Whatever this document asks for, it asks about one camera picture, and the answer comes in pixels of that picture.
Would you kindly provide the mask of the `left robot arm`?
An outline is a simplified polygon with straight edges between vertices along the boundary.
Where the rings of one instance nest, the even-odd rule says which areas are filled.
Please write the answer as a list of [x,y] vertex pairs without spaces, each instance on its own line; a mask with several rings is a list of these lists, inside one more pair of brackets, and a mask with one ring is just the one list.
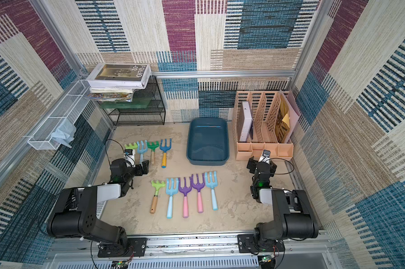
[[125,228],[110,225],[97,217],[101,202],[124,197],[133,188],[135,176],[149,172],[148,160],[132,165],[116,159],[110,164],[108,183],[64,189],[50,214],[46,231],[55,238],[84,238],[99,243],[99,258],[143,257],[146,238],[128,239]]

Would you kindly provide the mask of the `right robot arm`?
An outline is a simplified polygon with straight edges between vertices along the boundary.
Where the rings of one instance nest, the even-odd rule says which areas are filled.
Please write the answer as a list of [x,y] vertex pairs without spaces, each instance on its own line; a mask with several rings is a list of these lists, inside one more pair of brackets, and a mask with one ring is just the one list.
[[250,191],[252,198],[260,204],[269,205],[273,219],[258,223],[252,234],[237,235],[240,253],[257,255],[265,251],[284,251],[280,242],[284,239],[304,241],[317,238],[319,225],[310,205],[307,193],[303,190],[274,188],[270,179],[275,176],[276,165],[267,155],[259,160],[251,157],[247,168],[253,174]]

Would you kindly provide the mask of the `purple rake pink handle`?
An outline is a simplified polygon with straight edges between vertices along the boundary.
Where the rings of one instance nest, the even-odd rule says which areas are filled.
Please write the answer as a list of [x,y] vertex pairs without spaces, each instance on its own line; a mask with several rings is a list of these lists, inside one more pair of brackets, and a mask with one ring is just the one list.
[[204,211],[201,190],[205,187],[205,181],[203,178],[200,180],[199,174],[196,174],[196,180],[193,180],[192,175],[191,186],[197,190],[197,211],[201,214]]

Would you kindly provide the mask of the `teal plastic storage box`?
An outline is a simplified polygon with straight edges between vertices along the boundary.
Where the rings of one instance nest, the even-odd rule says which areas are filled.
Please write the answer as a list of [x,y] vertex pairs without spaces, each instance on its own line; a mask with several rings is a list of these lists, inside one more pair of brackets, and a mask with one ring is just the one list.
[[186,157],[192,165],[222,166],[229,159],[227,121],[196,118],[190,123]]

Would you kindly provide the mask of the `blue fork yellow handle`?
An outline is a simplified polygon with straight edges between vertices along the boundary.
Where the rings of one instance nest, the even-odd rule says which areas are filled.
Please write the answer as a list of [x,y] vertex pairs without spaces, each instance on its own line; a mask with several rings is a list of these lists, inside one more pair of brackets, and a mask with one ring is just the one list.
[[166,168],[166,166],[167,166],[167,154],[166,153],[171,149],[171,147],[172,147],[172,139],[169,139],[169,142],[167,142],[167,139],[160,141],[160,149],[163,152],[162,168]]

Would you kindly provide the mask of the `lime rake brown handle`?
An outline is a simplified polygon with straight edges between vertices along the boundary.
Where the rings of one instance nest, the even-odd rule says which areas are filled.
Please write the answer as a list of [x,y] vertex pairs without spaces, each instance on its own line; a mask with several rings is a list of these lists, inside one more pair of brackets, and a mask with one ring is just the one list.
[[138,149],[138,142],[126,144],[125,149],[126,150],[137,150]]

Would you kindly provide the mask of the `purple trowel pink handle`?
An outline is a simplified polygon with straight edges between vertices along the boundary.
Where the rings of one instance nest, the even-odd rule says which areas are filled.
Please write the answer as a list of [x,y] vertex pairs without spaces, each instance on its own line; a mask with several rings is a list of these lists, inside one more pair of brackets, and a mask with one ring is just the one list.
[[191,183],[187,184],[186,177],[179,179],[179,192],[183,195],[183,218],[189,217],[188,197],[187,195],[192,191]]

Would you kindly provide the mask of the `green rake wooden handle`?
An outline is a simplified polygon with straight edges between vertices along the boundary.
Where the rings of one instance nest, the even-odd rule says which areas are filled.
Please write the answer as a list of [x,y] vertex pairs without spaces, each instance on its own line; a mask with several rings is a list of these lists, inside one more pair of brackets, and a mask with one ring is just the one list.
[[155,165],[155,151],[159,147],[159,142],[154,141],[154,142],[148,142],[147,143],[147,148],[151,150],[151,155],[150,155],[150,163],[152,165]]

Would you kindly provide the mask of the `light blue fork rake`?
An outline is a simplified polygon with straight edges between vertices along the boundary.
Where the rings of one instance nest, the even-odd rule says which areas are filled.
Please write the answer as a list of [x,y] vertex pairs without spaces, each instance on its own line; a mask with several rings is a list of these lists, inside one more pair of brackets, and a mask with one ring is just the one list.
[[148,151],[148,143],[145,141],[137,141],[137,153],[140,155],[140,164],[144,161],[144,153]]

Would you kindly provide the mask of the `pale blue fork white handle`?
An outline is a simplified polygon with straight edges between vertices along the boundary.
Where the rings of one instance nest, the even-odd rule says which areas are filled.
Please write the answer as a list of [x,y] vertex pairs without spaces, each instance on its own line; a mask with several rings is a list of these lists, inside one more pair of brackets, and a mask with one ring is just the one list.
[[180,186],[179,178],[167,178],[166,179],[166,189],[165,192],[169,196],[168,209],[166,217],[171,219],[173,216],[173,196],[178,193],[178,188]]

